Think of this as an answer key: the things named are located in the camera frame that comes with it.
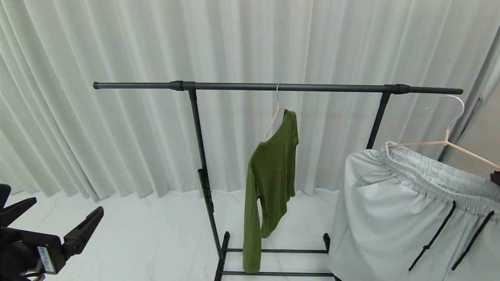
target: pink clothes hanger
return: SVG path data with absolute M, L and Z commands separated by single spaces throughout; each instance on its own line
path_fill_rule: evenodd
M 476 158 L 484 163 L 487 163 L 493 167 L 495 167 L 496 169 L 500 169 L 500 166 L 489 161 L 489 160 L 486 160 L 485 158 L 479 156 L 479 155 L 476 155 L 454 143 L 451 143 L 448 141 L 448 137 L 450 136 L 450 126 L 452 125 L 453 122 L 455 122 L 456 120 L 458 120 L 463 114 L 464 114 L 464 111 L 465 111 L 465 104 L 464 102 L 454 96 L 454 95 L 445 95 L 445 96 L 442 96 L 438 99 L 436 99 L 429 107 L 426 108 L 426 110 L 430 109 L 439 99 L 442 99 L 442 98 L 446 98 L 446 97 L 450 97 L 450 98 L 455 98 L 457 100 L 460 101 L 461 105 L 462 105 L 462 111 L 460 112 L 460 115 L 458 115 L 455 119 L 453 119 L 449 124 L 448 124 L 448 127 L 446 128 L 446 132 L 444 132 L 444 140 L 441 140 L 441 141 L 426 141 L 426 142 L 411 142 L 411 143 L 400 143 L 400 144 L 391 144 L 389 145 L 389 147 L 399 147 L 399 146 L 426 146 L 426 145 L 443 145 L 443 146 L 450 146 L 456 150 L 459 150 L 473 158 Z
M 264 141 L 266 141 L 268 139 L 269 131 L 271 131 L 271 127 L 273 126 L 273 124 L 275 122 L 276 116 L 278 115 L 278 111 L 286 109 L 286 108 L 280 108 L 280 97 L 278 96 L 278 87 L 280 86 L 280 84 L 281 83 L 278 83 L 278 85 L 276 86 L 276 98 L 278 100 L 278 105 L 276 107 L 276 113 L 274 113 L 274 117 L 272 118 L 271 125 L 269 125 L 269 129 L 267 129 L 267 132 L 265 133 Z

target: white label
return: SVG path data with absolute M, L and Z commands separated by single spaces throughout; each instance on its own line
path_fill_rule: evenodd
M 49 255 L 49 251 L 47 251 L 46 247 L 38 246 L 38 253 L 40 253 L 41 263 L 45 268 L 46 272 L 55 272 L 54 266 L 52 265 L 51 256 Z

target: elastic waistband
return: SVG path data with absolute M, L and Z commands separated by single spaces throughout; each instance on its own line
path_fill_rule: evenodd
M 491 211 L 491 220 L 500 221 L 500 188 L 483 178 L 434 159 L 425 157 L 404 146 L 389 147 L 386 142 L 378 153 L 378 160 L 404 186 L 427 197 L 456 207 L 473 215 L 485 217 Z

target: beige wall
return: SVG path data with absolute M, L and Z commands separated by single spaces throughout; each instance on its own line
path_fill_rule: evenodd
M 500 85 L 458 145 L 500 165 Z M 485 178 L 489 178 L 494 170 L 492 166 L 460 151 L 454 151 L 447 164 Z

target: vertical rack pole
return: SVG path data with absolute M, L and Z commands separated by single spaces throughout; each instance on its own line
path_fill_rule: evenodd
M 384 116 L 384 112 L 386 111 L 386 106 L 389 102 L 390 97 L 391 93 L 387 91 L 383 92 L 382 97 L 380 97 L 380 104 L 378 105 L 375 120 L 373 121 L 373 126 L 371 127 L 370 137 L 368 138 L 368 144 L 366 145 L 367 150 L 370 150 L 374 147 L 375 138 L 377 137 L 377 133 L 379 132 L 380 123 L 382 122 L 382 117 Z
M 205 156 L 202 126 L 200 123 L 200 112 L 198 111 L 198 99 L 196 96 L 196 89 L 194 89 L 194 85 L 188 91 L 189 91 L 189 99 L 191 100 L 194 128 L 196 129 L 196 139 L 198 140 L 199 158 L 201 160 L 201 169 L 198 170 L 199 182 L 201 184 L 203 197 L 205 198 L 206 210 L 208 212 L 208 219 L 210 220 L 210 226 L 212 227 L 213 240 L 215 241 L 215 247 L 217 248 L 217 254 L 220 262 L 225 260 L 225 255 L 223 255 L 223 251 L 221 249 L 219 234 L 217 233 L 217 226 L 214 218 L 214 202 L 212 201 L 212 191 L 210 189 L 209 173 L 207 171 L 207 158 Z

